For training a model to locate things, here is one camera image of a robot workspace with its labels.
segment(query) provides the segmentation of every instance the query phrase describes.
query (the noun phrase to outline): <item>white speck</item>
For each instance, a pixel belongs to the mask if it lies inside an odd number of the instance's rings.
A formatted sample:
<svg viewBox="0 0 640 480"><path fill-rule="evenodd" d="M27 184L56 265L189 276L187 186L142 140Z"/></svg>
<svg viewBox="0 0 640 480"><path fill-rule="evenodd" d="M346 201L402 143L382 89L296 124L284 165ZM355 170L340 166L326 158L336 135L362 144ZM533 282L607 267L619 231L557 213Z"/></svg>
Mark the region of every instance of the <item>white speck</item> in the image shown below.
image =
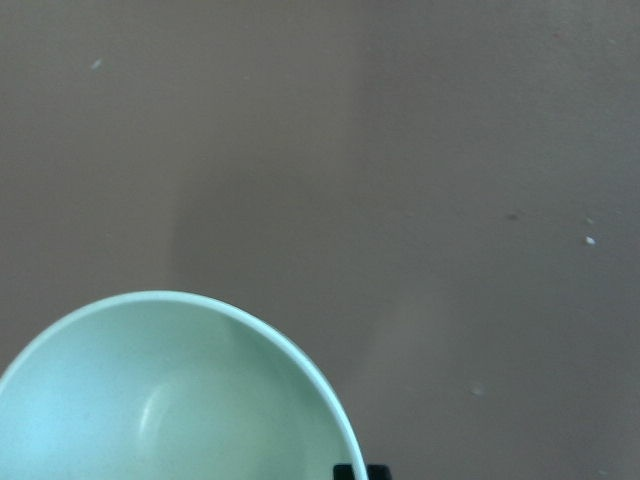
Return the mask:
<svg viewBox="0 0 640 480"><path fill-rule="evenodd" d="M473 382L471 385L469 385L469 391L474 397L484 397L486 393L484 384L480 382Z"/></svg>

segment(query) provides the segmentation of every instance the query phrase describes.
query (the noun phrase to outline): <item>mint green cup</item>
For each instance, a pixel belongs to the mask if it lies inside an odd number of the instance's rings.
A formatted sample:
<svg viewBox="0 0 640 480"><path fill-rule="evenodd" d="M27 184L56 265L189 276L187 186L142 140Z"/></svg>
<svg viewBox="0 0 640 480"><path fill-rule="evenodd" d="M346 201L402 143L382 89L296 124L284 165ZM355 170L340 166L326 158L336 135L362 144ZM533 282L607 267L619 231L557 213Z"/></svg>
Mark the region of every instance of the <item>mint green cup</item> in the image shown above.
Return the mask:
<svg viewBox="0 0 640 480"><path fill-rule="evenodd" d="M282 334L180 292L119 295L36 337L0 379L0 479L327 480L355 435Z"/></svg>

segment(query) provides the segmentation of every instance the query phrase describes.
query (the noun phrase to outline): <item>bowl rim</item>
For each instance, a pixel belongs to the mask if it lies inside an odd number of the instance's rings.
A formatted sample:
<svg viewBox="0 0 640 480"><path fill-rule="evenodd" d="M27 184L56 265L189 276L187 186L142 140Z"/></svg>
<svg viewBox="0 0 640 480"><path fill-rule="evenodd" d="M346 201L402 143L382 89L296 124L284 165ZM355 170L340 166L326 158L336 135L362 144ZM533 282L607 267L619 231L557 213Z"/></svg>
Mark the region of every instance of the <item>bowl rim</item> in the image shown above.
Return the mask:
<svg viewBox="0 0 640 480"><path fill-rule="evenodd" d="M340 401L338 400L338 397L329 381L313 361L289 338L259 318L228 303L195 293L172 290L147 290L123 293L89 303L88 305L72 311L39 333L8 365L4 373L0 376L0 399L6 386L11 381L11 378L20 370L22 364L25 363L45 342L60 331L69 327L71 324L81 321L83 318L102 310L126 304L154 301L177 302L215 311L246 325L283 351L298 366L298 368L304 372L329 408L331 415L347 443L356 480L367 480L368 477L365 462L347 414L340 404Z"/></svg>

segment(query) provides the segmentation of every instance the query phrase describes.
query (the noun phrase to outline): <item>black object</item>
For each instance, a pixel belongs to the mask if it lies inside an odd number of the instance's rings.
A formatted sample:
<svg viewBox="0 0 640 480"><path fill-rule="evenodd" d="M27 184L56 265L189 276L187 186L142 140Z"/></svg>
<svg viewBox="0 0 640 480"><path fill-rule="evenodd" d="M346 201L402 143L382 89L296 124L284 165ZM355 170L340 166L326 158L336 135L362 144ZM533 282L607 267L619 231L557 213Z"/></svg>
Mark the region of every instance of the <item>black object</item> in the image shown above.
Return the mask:
<svg viewBox="0 0 640 480"><path fill-rule="evenodd" d="M367 465L367 475L369 480L392 480L391 470L386 465ZM335 465L333 467L333 480L355 480L351 465Z"/></svg>

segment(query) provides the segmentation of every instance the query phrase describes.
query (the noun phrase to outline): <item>bowl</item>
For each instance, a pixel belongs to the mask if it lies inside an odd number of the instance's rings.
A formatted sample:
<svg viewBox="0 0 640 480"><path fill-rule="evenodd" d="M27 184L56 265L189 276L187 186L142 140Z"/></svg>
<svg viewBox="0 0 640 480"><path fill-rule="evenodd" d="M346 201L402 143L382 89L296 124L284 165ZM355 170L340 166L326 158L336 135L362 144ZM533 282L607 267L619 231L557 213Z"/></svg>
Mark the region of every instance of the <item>bowl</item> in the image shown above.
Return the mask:
<svg viewBox="0 0 640 480"><path fill-rule="evenodd" d="M2 479L327 480L355 435L329 383L242 310L182 292L107 298L0 379Z"/></svg>

